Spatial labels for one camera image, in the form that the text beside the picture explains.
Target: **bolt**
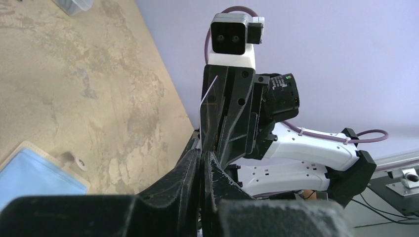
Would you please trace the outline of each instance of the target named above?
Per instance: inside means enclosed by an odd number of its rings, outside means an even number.
[[[247,71],[242,72],[242,77],[247,78],[249,76],[249,73]]]

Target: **concrete floor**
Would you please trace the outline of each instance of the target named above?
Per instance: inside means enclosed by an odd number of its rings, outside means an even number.
[[[89,192],[108,194],[175,165],[193,129],[134,1],[69,17],[53,1],[0,0],[0,42],[0,163],[24,140],[71,151]]]

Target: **wall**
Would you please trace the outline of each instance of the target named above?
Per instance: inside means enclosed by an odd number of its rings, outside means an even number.
[[[213,16],[245,5],[266,17],[256,46],[259,73],[293,73],[301,96],[298,126],[323,131],[381,128],[375,158],[419,148],[419,2],[137,1],[192,124]]]

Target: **metal bracket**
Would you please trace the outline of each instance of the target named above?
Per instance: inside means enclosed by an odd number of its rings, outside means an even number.
[[[404,186],[402,182],[398,182],[394,184],[386,184],[386,186],[403,197],[419,195],[419,188],[409,189],[406,186]]]

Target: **blue cloth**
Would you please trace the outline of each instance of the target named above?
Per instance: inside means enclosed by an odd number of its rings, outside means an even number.
[[[22,196],[86,193],[85,185],[29,149],[21,150],[0,172],[0,211]]]

